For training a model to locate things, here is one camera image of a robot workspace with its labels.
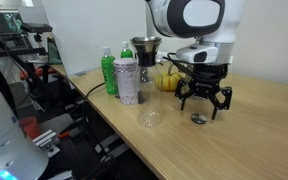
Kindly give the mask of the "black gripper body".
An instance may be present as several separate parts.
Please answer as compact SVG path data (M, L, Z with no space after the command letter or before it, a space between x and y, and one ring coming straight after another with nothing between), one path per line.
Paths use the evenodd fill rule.
M230 87L221 87L220 82L227 76L228 66L196 64L188 66L187 97L197 96L205 99L216 99L221 93L226 99L230 98Z

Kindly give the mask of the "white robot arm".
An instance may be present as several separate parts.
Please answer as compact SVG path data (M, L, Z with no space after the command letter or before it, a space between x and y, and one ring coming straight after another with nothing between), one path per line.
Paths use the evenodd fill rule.
M220 81L228 74L236 31L246 0L145 0L158 33L193 38L191 45L165 58L190 77L179 81L175 96L208 99L215 111L230 108L232 88Z

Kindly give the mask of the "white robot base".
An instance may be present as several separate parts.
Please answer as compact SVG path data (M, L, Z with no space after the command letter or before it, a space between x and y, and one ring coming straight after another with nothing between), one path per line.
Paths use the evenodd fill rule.
M19 126L0 92L0 180L37 180L48 162L48 156Z

